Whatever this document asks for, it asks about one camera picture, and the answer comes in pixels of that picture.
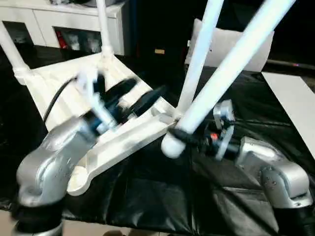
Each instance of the white tube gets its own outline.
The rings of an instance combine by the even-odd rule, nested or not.
[[[203,64],[209,52],[212,33],[217,25],[223,1],[224,0],[208,0],[175,115],[184,114],[192,103]]]
[[[30,68],[23,61],[19,51],[15,47],[8,31],[6,30],[3,22],[0,20],[0,45],[4,50],[4,53],[8,57],[15,77],[21,84],[25,84],[23,76],[30,73]]]
[[[266,0],[262,4],[242,37],[178,122],[177,128],[188,133],[196,130],[294,2],[295,0]],[[177,158],[185,149],[185,144],[167,133],[161,149],[166,156]]]
[[[114,52],[109,41],[105,0],[96,0],[96,5],[98,10],[100,35],[102,39],[102,53],[105,57],[111,56],[114,54]]]

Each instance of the floor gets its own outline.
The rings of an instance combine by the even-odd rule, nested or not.
[[[0,210],[0,229],[2,236],[11,235],[14,222],[10,213]],[[79,221],[64,221],[63,236],[167,236],[168,233],[135,230],[109,225],[91,224]]]

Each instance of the rounded tube end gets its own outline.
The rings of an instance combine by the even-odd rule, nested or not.
[[[169,158],[178,158],[185,149],[185,144],[167,133],[163,138],[161,150]]]

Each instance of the white frame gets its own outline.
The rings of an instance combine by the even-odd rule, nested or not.
[[[211,79],[191,104],[199,76],[209,50],[212,31],[217,24],[223,0],[208,0],[192,60],[189,66],[183,91],[175,109],[164,99],[139,118],[132,119],[116,132],[107,132],[101,136],[98,144],[83,158],[74,171],[68,192],[72,195],[84,193],[91,180],[143,146],[166,133],[174,118],[182,118],[177,127],[189,133],[195,131],[220,97],[243,70],[251,57],[258,50],[269,33],[293,5],[295,0],[266,0],[253,17],[235,47],[217,68]],[[123,65],[114,55],[108,39],[106,7],[104,0],[97,0],[98,17],[103,43],[102,53],[62,63],[57,63],[30,70],[10,39],[4,25],[0,22],[0,44],[7,54],[21,84],[26,84],[43,116],[56,89],[66,80],[75,76],[87,65],[98,66],[106,75],[107,87],[122,79],[136,75]],[[132,104],[151,88],[140,78],[135,89],[127,94],[126,103]],[[65,89],[47,121],[51,130],[72,115],[80,115],[89,109],[79,92],[71,85]],[[163,152],[170,157],[177,157],[185,145],[167,134],[162,142]]]

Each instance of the white base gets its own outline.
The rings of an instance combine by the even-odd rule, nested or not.
[[[115,56],[102,58],[101,54],[52,64],[32,70],[32,76],[24,78],[33,100],[43,116],[59,87],[76,76],[82,68],[97,66],[106,76],[106,89],[127,77],[138,80],[135,88],[123,97],[124,105],[132,105],[151,88],[121,63]],[[47,120],[47,129],[79,116],[90,109],[84,97],[70,84],[60,95]],[[82,158],[76,167],[68,186],[71,195],[83,194],[91,180],[125,159],[135,151],[166,133],[173,119],[174,108],[163,98],[139,118],[133,118],[115,131],[108,131],[99,138],[97,145]]]
[[[315,94],[299,76],[262,75],[315,159]]]

